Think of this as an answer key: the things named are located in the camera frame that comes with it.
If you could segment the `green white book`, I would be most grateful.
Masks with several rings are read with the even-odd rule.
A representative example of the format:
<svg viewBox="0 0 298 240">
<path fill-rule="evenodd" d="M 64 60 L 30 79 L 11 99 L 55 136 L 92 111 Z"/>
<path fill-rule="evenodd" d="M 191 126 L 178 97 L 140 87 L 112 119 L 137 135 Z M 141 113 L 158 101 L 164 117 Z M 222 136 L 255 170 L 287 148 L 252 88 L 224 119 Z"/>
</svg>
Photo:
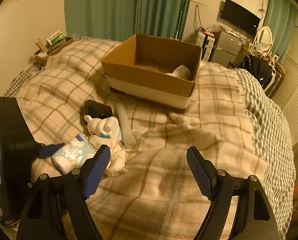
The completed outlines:
<svg viewBox="0 0 298 240">
<path fill-rule="evenodd" d="M 61 33 L 61 31 L 58 30 L 46 39 L 46 43 L 52 46 L 63 39 L 65 39 L 65 36 Z"/>
</svg>

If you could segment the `black square case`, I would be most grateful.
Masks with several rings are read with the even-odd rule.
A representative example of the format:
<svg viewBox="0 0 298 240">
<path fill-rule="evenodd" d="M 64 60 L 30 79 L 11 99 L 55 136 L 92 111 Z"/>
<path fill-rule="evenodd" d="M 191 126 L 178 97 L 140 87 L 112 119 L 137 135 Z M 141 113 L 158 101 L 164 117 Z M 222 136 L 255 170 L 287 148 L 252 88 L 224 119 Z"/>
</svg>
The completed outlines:
<svg viewBox="0 0 298 240">
<path fill-rule="evenodd" d="M 113 111 L 110 106 L 94 100 L 87 100 L 83 105 L 83 116 L 85 115 L 89 115 L 92 118 L 104 119 L 113 116 Z"/>
</svg>

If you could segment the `white mesh sock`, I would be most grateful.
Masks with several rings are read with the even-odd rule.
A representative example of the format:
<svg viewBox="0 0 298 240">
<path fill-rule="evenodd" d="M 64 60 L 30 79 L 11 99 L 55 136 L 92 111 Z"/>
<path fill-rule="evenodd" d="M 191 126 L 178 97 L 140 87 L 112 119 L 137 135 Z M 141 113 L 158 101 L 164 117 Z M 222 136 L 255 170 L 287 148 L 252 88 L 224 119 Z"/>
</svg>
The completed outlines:
<svg viewBox="0 0 298 240">
<path fill-rule="evenodd" d="M 191 72 L 189 68 L 182 64 L 178 66 L 173 72 L 166 73 L 166 75 L 173 76 L 179 79 L 188 80 L 191 76 Z"/>
</svg>

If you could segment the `silver mini fridge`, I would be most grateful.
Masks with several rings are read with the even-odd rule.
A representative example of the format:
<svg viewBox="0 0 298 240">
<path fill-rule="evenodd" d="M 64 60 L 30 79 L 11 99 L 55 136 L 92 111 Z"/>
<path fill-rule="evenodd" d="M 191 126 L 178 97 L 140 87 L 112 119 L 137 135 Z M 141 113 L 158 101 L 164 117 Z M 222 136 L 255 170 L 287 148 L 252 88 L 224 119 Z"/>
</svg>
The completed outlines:
<svg viewBox="0 0 298 240">
<path fill-rule="evenodd" d="M 230 62 L 234 63 L 241 49 L 241 44 L 241 40 L 235 35 L 225 31 L 217 32 L 209 62 L 227 67 Z"/>
</svg>

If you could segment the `blue tissue pack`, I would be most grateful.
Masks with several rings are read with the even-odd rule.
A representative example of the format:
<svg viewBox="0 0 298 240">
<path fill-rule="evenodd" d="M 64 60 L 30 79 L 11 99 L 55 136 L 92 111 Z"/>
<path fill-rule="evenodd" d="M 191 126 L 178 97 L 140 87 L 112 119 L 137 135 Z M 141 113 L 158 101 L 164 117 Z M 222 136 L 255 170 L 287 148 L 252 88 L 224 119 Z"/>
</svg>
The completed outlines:
<svg viewBox="0 0 298 240">
<path fill-rule="evenodd" d="M 84 134 L 76 135 L 69 143 L 57 150 L 51 157 L 61 174 L 66 175 L 74 168 L 81 168 L 84 162 L 96 154 Z"/>
</svg>

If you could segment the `white rabbit figurine bottle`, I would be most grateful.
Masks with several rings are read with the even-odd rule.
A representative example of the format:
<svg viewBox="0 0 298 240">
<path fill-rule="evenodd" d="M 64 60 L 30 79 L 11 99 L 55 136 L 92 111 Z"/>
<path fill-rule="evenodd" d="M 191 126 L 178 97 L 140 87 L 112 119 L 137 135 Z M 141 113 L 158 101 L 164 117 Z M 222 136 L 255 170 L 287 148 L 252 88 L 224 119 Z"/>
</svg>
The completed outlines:
<svg viewBox="0 0 298 240">
<path fill-rule="evenodd" d="M 97 135 L 106 139 L 118 139 L 119 122 L 116 117 L 110 116 L 100 119 L 85 115 L 84 120 L 87 122 L 87 130 L 91 135 Z"/>
</svg>

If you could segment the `cream lace scrunchie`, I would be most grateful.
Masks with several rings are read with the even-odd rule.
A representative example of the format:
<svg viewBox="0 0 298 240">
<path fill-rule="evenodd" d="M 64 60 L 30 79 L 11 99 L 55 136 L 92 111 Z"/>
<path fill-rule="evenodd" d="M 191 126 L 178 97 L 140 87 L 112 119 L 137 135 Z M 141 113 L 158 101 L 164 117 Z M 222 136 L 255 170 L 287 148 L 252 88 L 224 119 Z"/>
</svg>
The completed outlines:
<svg viewBox="0 0 298 240">
<path fill-rule="evenodd" d="M 89 145 L 95 150 L 99 150 L 102 145 L 109 147 L 110 161 L 105 171 L 107 176 L 115 177 L 129 170 L 129 167 L 126 165 L 126 151 L 121 148 L 116 138 L 107 139 L 92 135 L 89 137 Z"/>
</svg>

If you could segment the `large green curtain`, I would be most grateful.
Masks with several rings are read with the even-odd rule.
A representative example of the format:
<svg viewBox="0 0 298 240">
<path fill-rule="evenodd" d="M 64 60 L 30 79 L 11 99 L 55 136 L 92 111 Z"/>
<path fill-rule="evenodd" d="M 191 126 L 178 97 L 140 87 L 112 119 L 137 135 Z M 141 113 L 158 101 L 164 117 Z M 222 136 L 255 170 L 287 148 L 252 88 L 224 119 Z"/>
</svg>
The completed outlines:
<svg viewBox="0 0 298 240">
<path fill-rule="evenodd" d="M 189 0 L 64 0 L 67 34 L 125 41 L 135 34 L 181 40 Z"/>
</svg>

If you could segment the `white cylindrical tube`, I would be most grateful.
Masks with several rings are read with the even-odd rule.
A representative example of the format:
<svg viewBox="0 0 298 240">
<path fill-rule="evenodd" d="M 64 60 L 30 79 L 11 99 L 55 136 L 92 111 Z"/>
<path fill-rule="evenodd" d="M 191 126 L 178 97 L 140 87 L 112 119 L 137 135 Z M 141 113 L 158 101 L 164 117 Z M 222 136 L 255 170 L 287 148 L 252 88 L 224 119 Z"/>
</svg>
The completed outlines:
<svg viewBox="0 0 298 240">
<path fill-rule="evenodd" d="M 116 111 L 119 117 L 122 139 L 126 149 L 134 148 L 137 144 L 135 137 L 131 130 L 131 123 L 129 121 L 126 108 L 123 103 L 119 102 L 116 105 Z"/>
</svg>

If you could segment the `brown cardboard box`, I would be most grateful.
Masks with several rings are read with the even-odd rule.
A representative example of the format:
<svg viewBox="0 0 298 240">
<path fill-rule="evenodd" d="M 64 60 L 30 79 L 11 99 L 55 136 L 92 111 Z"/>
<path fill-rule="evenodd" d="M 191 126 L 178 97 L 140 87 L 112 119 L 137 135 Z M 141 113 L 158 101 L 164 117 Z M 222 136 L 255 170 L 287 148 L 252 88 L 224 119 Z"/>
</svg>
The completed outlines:
<svg viewBox="0 0 298 240">
<path fill-rule="evenodd" d="M 195 88 L 201 53 L 201 47 L 191 43 L 136 34 L 101 63 L 111 88 L 183 110 Z M 166 75 L 182 64 L 191 72 L 188 80 Z"/>
</svg>

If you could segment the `small green curtain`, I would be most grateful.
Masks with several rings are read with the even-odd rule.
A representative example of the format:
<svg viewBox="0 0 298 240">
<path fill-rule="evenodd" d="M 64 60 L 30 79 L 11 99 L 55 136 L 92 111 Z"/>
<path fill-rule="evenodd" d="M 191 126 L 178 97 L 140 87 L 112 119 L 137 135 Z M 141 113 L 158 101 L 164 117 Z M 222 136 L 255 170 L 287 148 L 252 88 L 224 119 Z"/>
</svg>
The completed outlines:
<svg viewBox="0 0 298 240">
<path fill-rule="evenodd" d="M 296 25 L 296 9 L 289 0 L 269 0 L 264 25 L 268 26 L 274 38 L 272 53 L 278 52 L 278 61 L 282 63 Z"/>
</svg>

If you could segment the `bedside cardboard box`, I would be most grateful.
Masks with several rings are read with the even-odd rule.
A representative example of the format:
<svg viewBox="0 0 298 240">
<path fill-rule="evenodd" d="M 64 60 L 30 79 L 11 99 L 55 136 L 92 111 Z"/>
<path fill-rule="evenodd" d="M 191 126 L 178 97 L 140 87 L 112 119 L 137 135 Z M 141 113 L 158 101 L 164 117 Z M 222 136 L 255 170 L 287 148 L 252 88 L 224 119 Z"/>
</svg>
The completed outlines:
<svg viewBox="0 0 298 240">
<path fill-rule="evenodd" d="M 66 37 L 65 39 L 50 46 L 49 48 L 45 48 L 45 50 L 39 48 L 39 50 L 34 53 L 35 60 L 44 66 L 46 65 L 47 59 L 49 57 L 58 54 L 63 48 L 65 48 L 72 42 L 73 42 L 72 37 Z"/>
</svg>

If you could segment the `white suitcase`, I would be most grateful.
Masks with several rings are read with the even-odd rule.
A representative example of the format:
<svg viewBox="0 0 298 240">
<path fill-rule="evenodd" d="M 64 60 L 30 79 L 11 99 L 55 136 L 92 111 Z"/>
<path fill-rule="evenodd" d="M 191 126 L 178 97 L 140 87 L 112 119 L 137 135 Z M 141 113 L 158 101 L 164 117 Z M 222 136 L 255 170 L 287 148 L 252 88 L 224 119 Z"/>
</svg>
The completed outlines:
<svg viewBox="0 0 298 240">
<path fill-rule="evenodd" d="M 215 35 L 210 31 L 197 31 L 195 44 L 202 48 L 202 61 L 208 62 L 215 42 Z"/>
</svg>

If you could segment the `black wall television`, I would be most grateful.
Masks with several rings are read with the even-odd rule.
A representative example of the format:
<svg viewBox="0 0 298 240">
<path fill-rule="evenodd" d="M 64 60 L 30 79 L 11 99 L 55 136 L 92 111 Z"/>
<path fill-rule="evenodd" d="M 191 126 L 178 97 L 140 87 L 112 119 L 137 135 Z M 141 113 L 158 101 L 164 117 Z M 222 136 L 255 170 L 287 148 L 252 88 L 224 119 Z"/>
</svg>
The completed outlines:
<svg viewBox="0 0 298 240">
<path fill-rule="evenodd" d="M 256 34 L 260 23 L 260 18 L 257 15 L 232 0 L 225 0 L 221 19 L 253 36 Z"/>
</svg>

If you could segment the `white oval vanity mirror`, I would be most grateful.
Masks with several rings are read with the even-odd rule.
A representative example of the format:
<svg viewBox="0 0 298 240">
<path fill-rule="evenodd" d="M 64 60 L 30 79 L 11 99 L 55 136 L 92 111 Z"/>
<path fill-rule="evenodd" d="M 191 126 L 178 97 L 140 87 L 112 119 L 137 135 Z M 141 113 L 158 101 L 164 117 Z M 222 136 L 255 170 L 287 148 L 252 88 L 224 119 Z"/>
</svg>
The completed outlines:
<svg viewBox="0 0 298 240">
<path fill-rule="evenodd" d="M 273 34 L 269 26 L 260 28 L 254 39 L 254 48 L 260 52 L 269 53 L 274 42 Z"/>
</svg>

